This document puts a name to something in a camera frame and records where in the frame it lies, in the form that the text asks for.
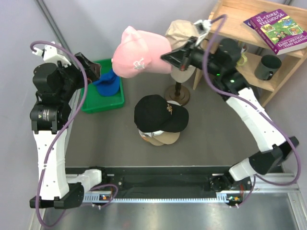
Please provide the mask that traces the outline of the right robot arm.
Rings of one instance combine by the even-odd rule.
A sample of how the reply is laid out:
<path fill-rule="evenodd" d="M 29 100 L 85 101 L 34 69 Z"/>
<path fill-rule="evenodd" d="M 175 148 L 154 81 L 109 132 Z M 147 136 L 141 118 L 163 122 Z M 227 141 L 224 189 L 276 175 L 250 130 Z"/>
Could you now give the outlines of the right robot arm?
<path fill-rule="evenodd" d="M 254 137 L 259 151 L 231 166 L 223 175 L 224 184 L 234 190 L 243 179 L 263 176 L 288 159 L 291 153 L 298 159 L 296 137 L 288 137 L 269 118 L 245 77 L 236 69 L 241 51 L 233 39 L 222 39 L 214 53 L 202 49 L 199 39 L 190 37 L 179 48 L 161 55 L 161 59 L 176 70 L 196 67 L 203 71 L 207 84 L 240 117 Z"/>

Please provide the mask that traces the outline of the cream bucket hat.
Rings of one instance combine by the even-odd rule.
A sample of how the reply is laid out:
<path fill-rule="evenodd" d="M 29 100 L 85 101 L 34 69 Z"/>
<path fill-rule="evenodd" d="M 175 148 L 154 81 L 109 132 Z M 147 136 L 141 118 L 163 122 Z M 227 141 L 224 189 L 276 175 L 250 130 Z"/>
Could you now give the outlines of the cream bucket hat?
<path fill-rule="evenodd" d="M 184 46 L 190 37 L 199 37 L 195 25 L 186 20 L 174 20 L 165 33 L 172 50 Z"/>

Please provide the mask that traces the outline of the black cap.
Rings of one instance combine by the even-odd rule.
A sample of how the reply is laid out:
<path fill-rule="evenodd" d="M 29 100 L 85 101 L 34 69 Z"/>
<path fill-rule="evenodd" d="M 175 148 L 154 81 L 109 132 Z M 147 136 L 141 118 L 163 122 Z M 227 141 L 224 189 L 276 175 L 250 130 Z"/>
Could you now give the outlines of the black cap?
<path fill-rule="evenodd" d="M 189 123 L 189 113 L 181 105 L 166 101 L 158 94 L 142 97 L 134 107 L 134 123 L 144 132 L 181 132 Z"/>

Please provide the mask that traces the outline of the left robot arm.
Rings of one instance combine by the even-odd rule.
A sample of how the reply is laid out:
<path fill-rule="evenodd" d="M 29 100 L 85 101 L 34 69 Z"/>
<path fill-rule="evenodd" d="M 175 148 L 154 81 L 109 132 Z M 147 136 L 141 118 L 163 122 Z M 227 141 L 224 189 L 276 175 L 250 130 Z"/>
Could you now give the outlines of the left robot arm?
<path fill-rule="evenodd" d="M 29 201 L 31 208 L 70 209 L 79 207 L 84 194 L 96 187 L 107 188 L 109 179 L 99 167 L 90 167 L 75 179 L 67 181 L 65 140 L 71 107 L 69 102 L 76 90 L 84 87 L 81 70 L 65 58 L 44 63 L 34 69 L 36 103 L 30 112 L 31 127 L 38 151 L 41 182 L 38 196 Z"/>

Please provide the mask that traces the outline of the pink white baseball cap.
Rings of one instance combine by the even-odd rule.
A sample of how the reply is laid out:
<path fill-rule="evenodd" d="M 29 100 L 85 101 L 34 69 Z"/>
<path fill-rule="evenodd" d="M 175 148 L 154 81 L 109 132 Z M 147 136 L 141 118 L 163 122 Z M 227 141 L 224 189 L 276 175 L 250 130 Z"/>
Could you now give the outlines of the pink white baseball cap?
<path fill-rule="evenodd" d="M 122 78 L 133 78 L 142 72 L 169 74 L 172 66 L 161 55 L 171 51 L 164 36 L 128 26 L 111 59 L 112 69 Z"/>

